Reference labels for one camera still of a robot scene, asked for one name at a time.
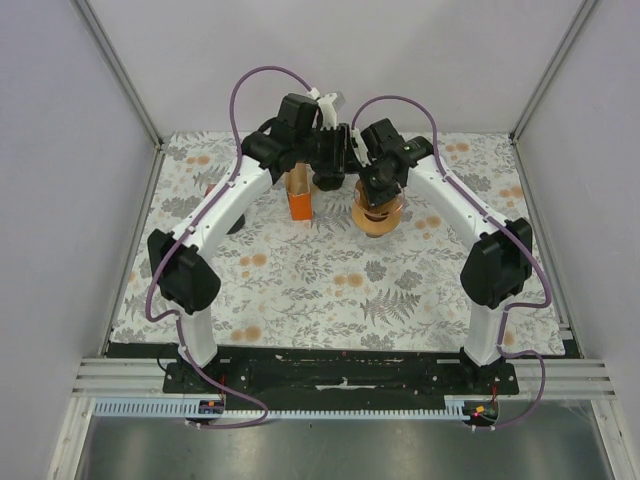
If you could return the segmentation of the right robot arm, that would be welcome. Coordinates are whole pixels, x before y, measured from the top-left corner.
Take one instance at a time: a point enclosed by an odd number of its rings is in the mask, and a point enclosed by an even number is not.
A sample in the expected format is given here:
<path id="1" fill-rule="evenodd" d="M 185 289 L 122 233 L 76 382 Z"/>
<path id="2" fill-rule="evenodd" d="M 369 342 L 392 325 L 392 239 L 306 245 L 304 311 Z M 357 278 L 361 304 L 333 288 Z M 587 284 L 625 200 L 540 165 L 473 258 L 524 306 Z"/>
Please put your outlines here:
<path id="1" fill-rule="evenodd" d="M 523 218 L 511 221 L 481 201 L 446 166 L 436 142 L 423 136 L 405 139 L 388 119 L 352 136 L 369 205 L 380 206 L 407 189 L 433 206 L 467 249 L 460 284 L 471 314 L 457 377 L 465 391 L 483 392 L 503 363 L 502 311 L 532 274 L 530 224 Z"/>

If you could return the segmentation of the green glass coffee dripper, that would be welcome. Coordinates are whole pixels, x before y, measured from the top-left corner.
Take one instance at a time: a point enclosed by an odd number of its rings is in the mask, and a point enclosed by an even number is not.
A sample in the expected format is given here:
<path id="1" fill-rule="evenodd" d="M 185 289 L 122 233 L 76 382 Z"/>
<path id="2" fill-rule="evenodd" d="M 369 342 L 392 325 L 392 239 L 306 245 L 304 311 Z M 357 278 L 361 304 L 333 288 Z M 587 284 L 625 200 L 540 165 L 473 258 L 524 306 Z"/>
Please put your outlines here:
<path id="1" fill-rule="evenodd" d="M 344 174 L 322 175 L 320 173 L 314 173 L 312 177 L 313 184 L 323 192 L 339 190 L 344 180 Z"/>

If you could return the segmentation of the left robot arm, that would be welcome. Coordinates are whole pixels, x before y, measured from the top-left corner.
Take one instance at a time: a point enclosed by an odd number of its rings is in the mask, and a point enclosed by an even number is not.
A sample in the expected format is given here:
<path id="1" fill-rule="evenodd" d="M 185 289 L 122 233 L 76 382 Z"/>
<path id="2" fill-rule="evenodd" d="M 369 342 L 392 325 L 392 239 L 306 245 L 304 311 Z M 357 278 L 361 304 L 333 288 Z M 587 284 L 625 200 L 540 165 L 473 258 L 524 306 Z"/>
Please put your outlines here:
<path id="1" fill-rule="evenodd" d="M 171 303 L 178 318 L 181 356 L 191 362 L 185 373 L 198 392 L 219 384 L 220 368 L 211 305 L 221 281 L 211 260 L 222 239 L 246 209 L 297 165 L 307 165 L 323 190 L 342 185 L 350 158 L 349 127 L 338 120 L 339 93 L 288 94 L 277 115 L 240 144 L 240 156 L 214 189 L 171 231 L 148 238 L 152 287 Z"/>

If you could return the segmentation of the red capped dark bottle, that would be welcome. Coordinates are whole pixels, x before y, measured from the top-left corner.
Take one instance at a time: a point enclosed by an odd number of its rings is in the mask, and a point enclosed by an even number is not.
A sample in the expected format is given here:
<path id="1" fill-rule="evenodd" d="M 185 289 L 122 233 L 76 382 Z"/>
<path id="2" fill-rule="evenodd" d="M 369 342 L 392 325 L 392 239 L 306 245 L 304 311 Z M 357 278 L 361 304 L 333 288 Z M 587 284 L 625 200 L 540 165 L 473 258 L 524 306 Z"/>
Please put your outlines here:
<path id="1" fill-rule="evenodd" d="M 216 187 L 216 184 L 209 184 L 205 190 L 205 196 L 207 196 L 214 188 Z M 236 233 L 238 233 L 246 224 L 246 216 L 244 214 L 242 214 L 237 221 L 233 224 L 233 226 L 230 228 L 230 230 L 227 232 L 228 235 L 234 235 Z"/>

